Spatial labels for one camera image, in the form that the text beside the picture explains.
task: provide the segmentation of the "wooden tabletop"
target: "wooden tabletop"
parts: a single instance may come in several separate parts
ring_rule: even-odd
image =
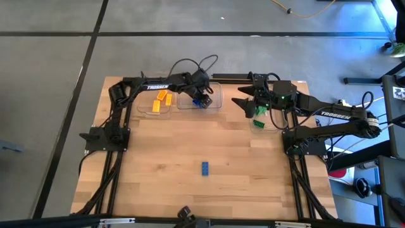
[[[109,115],[108,88],[121,79],[106,77],[95,125]],[[307,83],[293,83],[308,93]],[[281,132],[252,130],[251,120],[231,101],[247,97],[237,90],[240,86],[221,85],[219,110],[179,110],[173,102],[165,118],[142,117],[136,108],[141,98],[135,100],[113,215],[174,218],[187,205],[194,215],[212,219],[297,219]],[[315,118],[305,125],[315,127]],[[84,161],[72,212],[80,210],[99,187],[105,157],[106,152],[100,151]],[[201,175],[201,162],[209,162],[207,177]],[[313,192],[336,216],[324,163],[316,156],[306,156],[306,163]],[[301,190],[308,217],[304,196]]]

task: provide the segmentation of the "yellow cable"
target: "yellow cable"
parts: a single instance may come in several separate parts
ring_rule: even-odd
[[[283,4],[279,3],[278,1],[276,1],[276,0],[271,0],[271,1],[274,2],[275,4],[281,6],[281,8],[283,8],[283,9],[285,9],[285,10],[287,10],[287,11],[289,10],[289,9],[287,9],[287,7],[285,7]],[[315,14],[309,15],[309,16],[301,16],[301,15],[298,15],[298,14],[294,13],[292,10],[291,10],[290,13],[293,14],[293,15],[295,15],[295,16],[298,16],[298,17],[300,17],[300,18],[310,18],[310,17],[316,16],[316,15],[318,15],[318,14],[324,12],[327,8],[329,8],[329,6],[331,6],[331,5],[332,5],[333,3],[335,3],[335,2],[336,2],[336,0],[333,0],[327,7],[323,8],[321,11],[319,11],[319,12],[317,12],[317,13],[315,13]]]

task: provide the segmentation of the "gray floor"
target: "gray floor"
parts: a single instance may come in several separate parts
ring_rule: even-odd
[[[2,0],[0,30],[91,31],[101,2]],[[303,15],[328,4],[282,2]],[[110,1],[101,30],[384,31],[371,3],[337,2],[317,17],[301,19],[264,0]],[[344,98],[360,104],[365,91],[374,92],[377,98],[382,96],[381,88],[348,86],[341,79],[379,77],[397,65],[399,60],[381,52],[384,42],[315,37],[98,38],[44,216],[70,211],[84,150],[78,133],[87,132],[92,123],[105,76],[138,76],[141,70],[167,72],[180,58],[200,60],[218,54],[220,59],[210,73],[275,72],[283,79],[308,81],[311,94],[321,100]],[[0,153],[0,220],[30,216],[88,44],[88,37],[0,37],[0,139],[25,147],[21,154]],[[193,67],[182,63],[176,71],[192,71]],[[377,101],[371,110],[383,114],[383,102]],[[387,134],[353,150],[384,137]],[[355,140],[348,137],[338,146],[344,148]],[[339,216],[344,217],[337,206]]]

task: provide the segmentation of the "red object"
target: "red object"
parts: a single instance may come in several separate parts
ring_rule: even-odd
[[[331,176],[333,178],[342,178],[342,177],[344,177],[346,175],[346,173],[347,173],[347,169],[343,169],[343,170],[330,172],[329,176]]]

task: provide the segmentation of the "concrete floor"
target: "concrete floor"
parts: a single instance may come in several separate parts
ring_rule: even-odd
[[[282,2],[303,15],[328,4]],[[0,31],[92,31],[101,3],[1,0]],[[101,31],[384,32],[384,28],[371,3],[337,2],[317,17],[302,19],[265,0],[117,0],[110,1]],[[21,154],[0,153],[0,220],[30,216],[89,40],[0,37],[0,139],[25,148]],[[375,78],[396,66],[399,60],[380,51],[385,42],[320,37],[99,37],[44,216],[70,211],[85,144],[78,133],[87,132],[92,123],[105,76],[168,72],[180,58],[200,60],[218,54],[210,73],[275,72],[282,79],[308,81],[311,94],[323,101],[344,98],[360,104],[365,91],[377,98],[382,96],[381,88],[344,85],[341,78]],[[193,67],[184,63],[176,70]],[[385,113],[383,102],[377,101],[371,110]],[[353,150],[387,137],[384,133]],[[355,137],[345,137],[338,147],[354,141]]]

